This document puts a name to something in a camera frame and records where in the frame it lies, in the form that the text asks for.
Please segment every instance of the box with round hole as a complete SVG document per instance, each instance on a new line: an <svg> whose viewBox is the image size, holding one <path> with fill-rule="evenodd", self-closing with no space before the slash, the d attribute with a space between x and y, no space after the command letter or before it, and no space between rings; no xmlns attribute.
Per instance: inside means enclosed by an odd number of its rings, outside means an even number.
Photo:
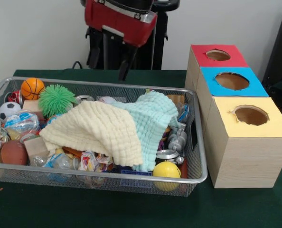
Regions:
<svg viewBox="0 0 282 228"><path fill-rule="evenodd" d="M235 45L191 45L185 88L196 91L201 67L249 67Z"/></svg>
<svg viewBox="0 0 282 228"><path fill-rule="evenodd" d="M257 76L248 67L201 67L197 95L205 133L212 96L268 97Z"/></svg>
<svg viewBox="0 0 282 228"><path fill-rule="evenodd" d="M214 97L204 134L215 188L272 188L282 168L282 114L269 97Z"/></svg>

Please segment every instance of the brown ball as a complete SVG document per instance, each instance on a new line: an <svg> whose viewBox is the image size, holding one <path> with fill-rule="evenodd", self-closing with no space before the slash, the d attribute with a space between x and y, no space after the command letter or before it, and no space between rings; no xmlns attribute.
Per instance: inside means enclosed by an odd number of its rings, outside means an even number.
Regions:
<svg viewBox="0 0 282 228"><path fill-rule="evenodd" d="M0 152L0 159L4 164L26 165L27 158L25 146L17 140L5 143Z"/></svg>

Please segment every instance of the metal basket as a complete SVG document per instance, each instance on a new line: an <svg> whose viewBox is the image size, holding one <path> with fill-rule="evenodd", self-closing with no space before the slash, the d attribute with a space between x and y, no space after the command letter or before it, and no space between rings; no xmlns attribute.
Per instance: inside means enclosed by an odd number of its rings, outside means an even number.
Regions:
<svg viewBox="0 0 282 228"><path fill-rule="evenodd" d="M0 106L5 102L5 97L9 92L20 90L20 86L25 79L23 77L13 77L5 79L0 83ZM46 86L50 84L65 86L75 95L91 95L95 99L101 96L112 96L122 102L135 102L140 95L145 93L145 89L153 89L165 95L183 95L185 102L191 107L191 115L189 116L186 127L188 141L184 150L181 152L181 155L184 155L188 162L188 178L163 178L0 164L0 181L187 197L198 183L203 182L207 178L207 163L203 145L198 99L194 92L180 88L118 85L55 79L42 80Z"/></svg>

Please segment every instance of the clutter of objects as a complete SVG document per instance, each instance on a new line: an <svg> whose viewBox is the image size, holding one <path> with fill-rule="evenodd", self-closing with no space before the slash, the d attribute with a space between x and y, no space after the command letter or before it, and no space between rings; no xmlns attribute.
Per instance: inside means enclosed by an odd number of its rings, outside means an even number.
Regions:
<svg viewBox="0 0 282 228"><path fill-rule="evenodd" d="M182 95L144 90L134 103L109 96L95 101L28 78L0 106L0 163L187 178L183 150L190 108ZM68 178L49 175L58 182ZM104 183L81 179L89 186ZM178 185L156 187L171 191Z"/></svg>

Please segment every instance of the green spiky ball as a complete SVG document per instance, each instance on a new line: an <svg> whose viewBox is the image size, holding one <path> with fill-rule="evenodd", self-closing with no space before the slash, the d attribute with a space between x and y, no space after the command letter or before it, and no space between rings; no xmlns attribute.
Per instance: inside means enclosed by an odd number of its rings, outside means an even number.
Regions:
<svg viewBox="0 0 282 228"><path fill-rule="evenodd" d="M61 85L50 85L41 93L38 105L42 108L43 115L49 118L66 113L72 103L77 103L72 92Z"/></svg>

